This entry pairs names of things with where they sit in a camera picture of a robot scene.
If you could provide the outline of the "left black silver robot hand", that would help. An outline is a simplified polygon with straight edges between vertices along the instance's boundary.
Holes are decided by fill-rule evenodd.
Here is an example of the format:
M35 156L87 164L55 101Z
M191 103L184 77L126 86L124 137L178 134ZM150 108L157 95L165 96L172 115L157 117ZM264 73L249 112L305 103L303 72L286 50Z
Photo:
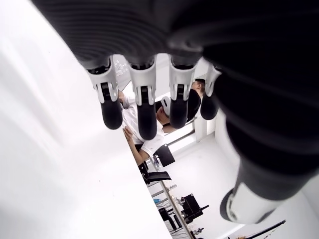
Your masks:
M170 120L186 123L193 73L209 62L204 119L218 109L240 155L221 216L257 224L319 172L316 0L36 0L87 70L107 128L123 120L112 56L128 62L140 134L156 133L155 58L169 55Z

